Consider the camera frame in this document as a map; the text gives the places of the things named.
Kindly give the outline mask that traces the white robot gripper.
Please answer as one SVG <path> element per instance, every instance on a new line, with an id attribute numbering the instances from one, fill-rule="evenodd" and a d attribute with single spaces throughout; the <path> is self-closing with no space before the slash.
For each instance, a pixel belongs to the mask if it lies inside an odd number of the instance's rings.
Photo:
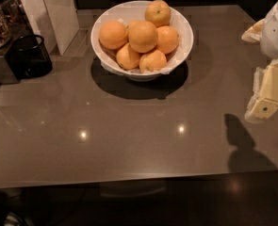
<path id="1" fill-rule="evenodd" d="M 262 53 L 273 59 L 265 69 L 255 70 L 253 96 L 245 113 L 245 121 L 260 123 L 278 111 L 278 1 L 265 20 L 261 19 L 250 26 L 241 38 L 251 43 L 260 41 Z"/>

